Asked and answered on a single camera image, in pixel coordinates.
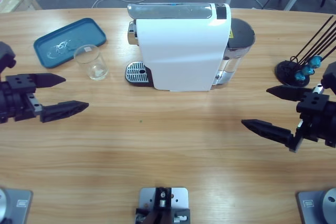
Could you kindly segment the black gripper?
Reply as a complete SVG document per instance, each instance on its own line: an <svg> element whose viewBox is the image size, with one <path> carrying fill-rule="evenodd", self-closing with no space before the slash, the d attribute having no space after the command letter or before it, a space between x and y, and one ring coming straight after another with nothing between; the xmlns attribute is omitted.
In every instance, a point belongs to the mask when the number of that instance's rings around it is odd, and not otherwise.
<svg viewBox="0 0 336 224"><path fill-rule="evenodd" d="M291 152L297 152L303 138L317 142L324 140L328 147L335 147L335 102L323 94L322 84L313 89L275 86L266 92L283 100L298 102L296 111L302 119L301 127L295 134L288 129L277 127L269 122L249 119L242 120L242 124L257 135L278 142L287 147Z"/></svg>
<svg viewBox="0 0 336 224"><path fill-rule="evenodd" d="M65 82L66 79L53 73L30 73L6 76L1 82L1 124L9 118L22 121L40 115L42 123L69 118L84 111L89 103L81 101L60 102L43 106L34 93L37 88L49 88Z"/></svg>

